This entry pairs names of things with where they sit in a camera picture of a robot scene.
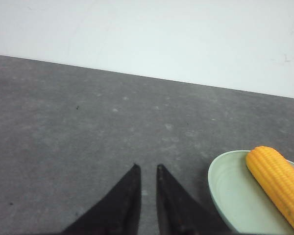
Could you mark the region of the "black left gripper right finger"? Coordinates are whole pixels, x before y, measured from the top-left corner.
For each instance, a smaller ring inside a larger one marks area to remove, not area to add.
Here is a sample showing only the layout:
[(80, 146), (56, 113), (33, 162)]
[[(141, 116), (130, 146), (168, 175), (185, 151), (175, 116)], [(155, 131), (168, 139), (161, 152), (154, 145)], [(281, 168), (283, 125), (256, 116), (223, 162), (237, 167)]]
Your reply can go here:
[(157, 166), (156, 205), (161, 235), (232, 234), (191, 197), (163, 164)]

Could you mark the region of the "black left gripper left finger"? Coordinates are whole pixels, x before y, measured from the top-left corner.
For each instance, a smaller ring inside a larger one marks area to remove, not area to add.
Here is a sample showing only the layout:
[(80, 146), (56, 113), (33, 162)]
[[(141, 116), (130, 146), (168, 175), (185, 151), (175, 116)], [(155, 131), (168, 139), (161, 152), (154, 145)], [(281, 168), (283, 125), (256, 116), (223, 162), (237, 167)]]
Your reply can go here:
[(141, 211), (141, 168), (133, 167), (62, 235), (136, 235)]

